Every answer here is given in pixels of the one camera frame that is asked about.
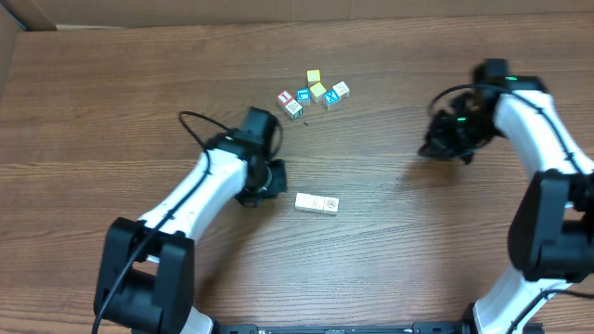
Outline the white green Z block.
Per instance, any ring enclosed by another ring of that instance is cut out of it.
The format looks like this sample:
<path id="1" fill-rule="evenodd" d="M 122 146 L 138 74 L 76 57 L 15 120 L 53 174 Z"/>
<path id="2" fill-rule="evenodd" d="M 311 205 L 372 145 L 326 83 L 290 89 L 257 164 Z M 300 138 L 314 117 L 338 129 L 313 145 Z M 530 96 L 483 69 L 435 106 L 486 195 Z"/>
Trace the white green Z block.
<path id="1" fill-rule="evenodd" d="M 295 208 L 301 211 L 312 211 L 315 208 L 315 198 L 310 194 L 297 193 Z"/>

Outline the white plain letter block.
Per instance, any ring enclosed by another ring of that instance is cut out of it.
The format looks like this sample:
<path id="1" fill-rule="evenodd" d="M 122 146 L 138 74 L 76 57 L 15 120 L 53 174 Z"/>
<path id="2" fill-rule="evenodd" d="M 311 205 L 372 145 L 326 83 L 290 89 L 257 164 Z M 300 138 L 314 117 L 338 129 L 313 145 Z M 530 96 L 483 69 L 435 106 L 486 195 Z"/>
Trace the white plain letter block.
<path id="1" fill-rule="evenodd" d="M 324 212 L 325 211 L 325 197 L 310 195 L 308 209 L 312 212 Z"/>

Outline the white shell number block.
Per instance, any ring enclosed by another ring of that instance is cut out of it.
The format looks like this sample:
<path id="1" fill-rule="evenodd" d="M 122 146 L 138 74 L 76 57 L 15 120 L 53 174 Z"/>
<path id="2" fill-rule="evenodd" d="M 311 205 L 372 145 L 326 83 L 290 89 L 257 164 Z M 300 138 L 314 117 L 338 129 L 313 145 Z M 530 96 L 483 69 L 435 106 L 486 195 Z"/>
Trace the white shell number block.
<path id="1" fill-rule="evenodd" d="M 340 200 L 337 198 L 325 197 L 323 204 L 323 211 L 327 214 L 337 214 L 339 210 Z"/>

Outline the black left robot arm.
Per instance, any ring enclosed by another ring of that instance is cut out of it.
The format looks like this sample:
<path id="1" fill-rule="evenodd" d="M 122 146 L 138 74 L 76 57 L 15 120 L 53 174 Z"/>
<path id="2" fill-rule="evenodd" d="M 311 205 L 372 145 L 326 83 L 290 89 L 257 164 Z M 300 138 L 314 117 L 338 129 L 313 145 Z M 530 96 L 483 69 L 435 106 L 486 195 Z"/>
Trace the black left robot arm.
<path id="1" fill-rule="evenodd" d="M 287 189 L 271 130 L 232 129 L 203 144 L 197 165 L 156 207 L 108 229 L 93 332 L 108 320 L 134 333 L 212 333 L 194 305 L 195 246 L 232 199 L 256 208 Z"/>

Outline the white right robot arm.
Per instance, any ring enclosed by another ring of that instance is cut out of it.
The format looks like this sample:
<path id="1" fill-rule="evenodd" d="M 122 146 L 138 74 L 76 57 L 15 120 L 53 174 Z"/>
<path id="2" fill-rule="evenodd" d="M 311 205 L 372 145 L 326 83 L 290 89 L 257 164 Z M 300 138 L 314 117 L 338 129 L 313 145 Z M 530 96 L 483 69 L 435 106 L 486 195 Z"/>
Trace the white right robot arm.
<path id="1" fill-rule="evenodd" d="M 502 136 L 529 184 L 510 224 L 510 264 L 461 320 L 442 333 L 541 333 L 531 318 L 558 296 L 592 299 L 571 287 L 593 273 L 593 161 L 562 124 L 553 97 L 535 76 L 495 76 L 450 87 L 428 108 L 432 121 L 418 153 L 470 163 Z"/>

